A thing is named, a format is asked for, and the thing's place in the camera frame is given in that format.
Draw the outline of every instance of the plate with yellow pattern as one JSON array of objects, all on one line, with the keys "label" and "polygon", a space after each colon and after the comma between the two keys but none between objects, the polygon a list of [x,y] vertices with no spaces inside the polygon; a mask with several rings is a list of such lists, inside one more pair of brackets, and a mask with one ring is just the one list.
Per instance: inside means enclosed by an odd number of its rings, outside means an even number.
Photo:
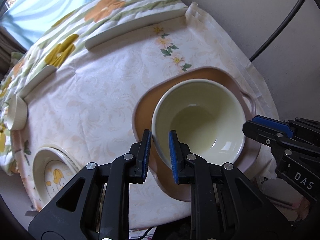
[{"label": "plate with yellow pattern", "polygon": [[32,162],[32,176],[42,208],[79,172],[62,151],[41,147]]}]

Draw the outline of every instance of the pink flower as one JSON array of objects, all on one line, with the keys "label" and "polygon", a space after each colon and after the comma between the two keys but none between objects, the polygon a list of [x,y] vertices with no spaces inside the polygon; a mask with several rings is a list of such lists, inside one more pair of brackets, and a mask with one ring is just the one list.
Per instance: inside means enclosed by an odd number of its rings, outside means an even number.
[{"label": "pink flower", "polygon": [[171,46],[171,39],[170,38],[157,38],[156,44],[159,46],[160,49],[167,49],[167,47]]},{"label": "pink flower", "polygon": [[186,62],[185,58],[180,53],[175,51],[171,53],[170,59],[172,60],[172,63],[179,68],[181,68]]}]

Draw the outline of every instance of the blue gripper pad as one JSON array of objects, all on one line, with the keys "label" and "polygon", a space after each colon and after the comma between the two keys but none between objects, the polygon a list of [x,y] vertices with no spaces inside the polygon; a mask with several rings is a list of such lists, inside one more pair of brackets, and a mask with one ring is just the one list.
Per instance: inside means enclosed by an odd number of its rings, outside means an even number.
[{"label": "blue gripper pad", "polygon": [[150,147],[151,147],[151,132],[148,133],[147,143],[144,150],[143,155],[143,162],[142,162],[142,179],[143,181],[146,180],[147,173],[148,173],[148,165],[149,165],[149,157],[150,157]]},{"label": "blue gripper pad", "polygon": [[171,167],[172,167],[173,179],[174,179],[174,182],[176,184],[178,184],[178,181],[179,181],[178,163],[177,163],[176,150],[174,148],[172,132],[169,132],[169,150],[170,150],[170,158],[171,158]]},{"label": "blue gripper pad", "polygon": [[285,124],[283,122],[280,122],[280,121],[277,121],[277,120],[273,120],[273,119],[270,119],[270,118],[267,118],[267,117],[259,116],[259,115],[254,117],[252,119],[252,122],[264,125],[264,126],[266,126],[268,128],[271,128],[271,129],[277,130],[277,131],[279,131],[281,133],[284,133],[284,134],[287,135],[288,138],[292,138],[293,137],[293,132],[290,130],[289,125],[287,125],[287,124]]}]

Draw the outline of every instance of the white floral tablecloth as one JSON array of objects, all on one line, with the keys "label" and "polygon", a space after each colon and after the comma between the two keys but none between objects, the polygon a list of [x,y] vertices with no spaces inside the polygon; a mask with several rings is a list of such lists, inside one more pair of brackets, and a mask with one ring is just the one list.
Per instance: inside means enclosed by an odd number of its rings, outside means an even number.
[{"label": "white floral tablecloth", "polygon": [[[135,143],[132,111],[151,87],[201,66],[230,73],[257,103],[257,114],[278,118],[264,80],[226,32],[192,4],[185,17],[129,32],[91,51],[66,59],[26,98],[29,116],[12,133],[16,160],[27,192],[41,209],[31,179],[33,153],[44,143],[66,149],[82,166],[110,163]],[[273,177],[270,150],[262,147],[256,173]],[[167,196],[149,172],[143,185],[130,185],[130,228],[145,228],[190,215],[190,203]]]}]

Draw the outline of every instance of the white wall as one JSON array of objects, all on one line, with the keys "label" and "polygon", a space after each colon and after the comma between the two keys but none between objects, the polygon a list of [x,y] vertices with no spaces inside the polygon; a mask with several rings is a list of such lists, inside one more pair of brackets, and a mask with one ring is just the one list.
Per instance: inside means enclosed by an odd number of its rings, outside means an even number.
[{"label": "white wall", "polygon": [[[251,57],[297,0],[181,0],[207,11]],[[307,0],[284,32],[253,63],[266,80],[280,119],[320,120],[320,10]]]},{"label": "white wall", "polygon": [[33,217],[25,216],[25,213],[31,209],[32,202],[24,189],[21,177],[18,174],[8,176],[0,170],[0,194],[15,218],[28,229]]}]

